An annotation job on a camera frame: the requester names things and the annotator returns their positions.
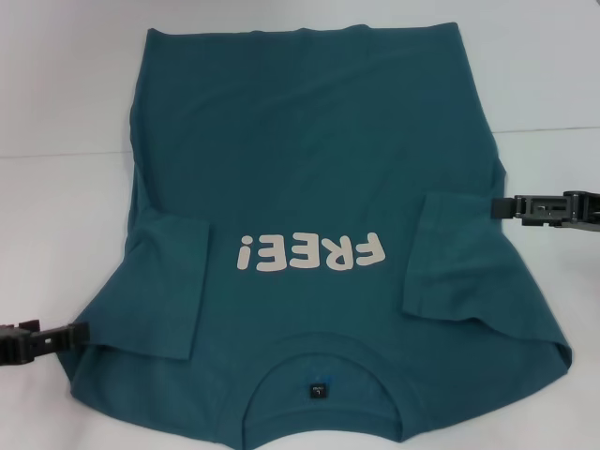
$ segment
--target white background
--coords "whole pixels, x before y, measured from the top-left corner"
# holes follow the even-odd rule
[[[0,0],[0,323],[68,323],[119,263],[128,108],[149,27],[235,32],[457,22],[507,195],[600,192],[595,0]],[[600,233],[505,232],[576,353],[570,373],[502,410],[403,444],[320,431],[269,450],[600,449]],[[118,422],[68,395],[56,359],[0,368],[0,448],[217,449]]]

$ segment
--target white surface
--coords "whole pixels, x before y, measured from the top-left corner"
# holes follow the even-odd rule
[[[183,33],[448,21],[461,26],[494,130],[600,126],[594,0],[0,0],[0,322],[66,323],[119,263],[132,169],[128,107],[147,27]],[[496,137],[508,195],[600,191],[600,129]],[[105,154],[50,156],[86,153]],[[565,378],[400,446],[324,431],[264,449],[600,448],[600,233],[527,229],[518,222],[507,222],[505,230],[575,348]],[[51,356],[0,368],[0,448],[131,447],[223,448],[84,407],[68,395]]]

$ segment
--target black clamp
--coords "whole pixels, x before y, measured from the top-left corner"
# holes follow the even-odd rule
[[[39,331],[39,321],[0,325],[0,366],[31,363],[48,353],[73,350],[90,339],[87,322]]]
[[[600,232],[600,194],[569,190],[562,196],[517,195],[494,199],[492,218],[520,218],[524,226],[575,228]]]

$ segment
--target t-shirt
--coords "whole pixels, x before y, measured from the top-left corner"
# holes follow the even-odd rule
[[[72,395],[248,450],[403,441],[526,397],[571,351],[490,199],[458,27],[148,32],[125,257]]]

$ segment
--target white table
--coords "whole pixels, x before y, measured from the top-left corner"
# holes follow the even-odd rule
[[[132,171],[128,108],[147,28],[197,33],[450,21],[461,28],[497,133],[507,195],[600,191],[595,0],[0,0],[0,323],[67,323],[119,263]],[[504,228],[575,349],[566,377],[400,447],[320,431],[264,448],[600,448],[600,233],[528,229],[516,221]],[[0,448],[131,447],[219,448],[84,407],[68,395],[54,357],[0,368]]]

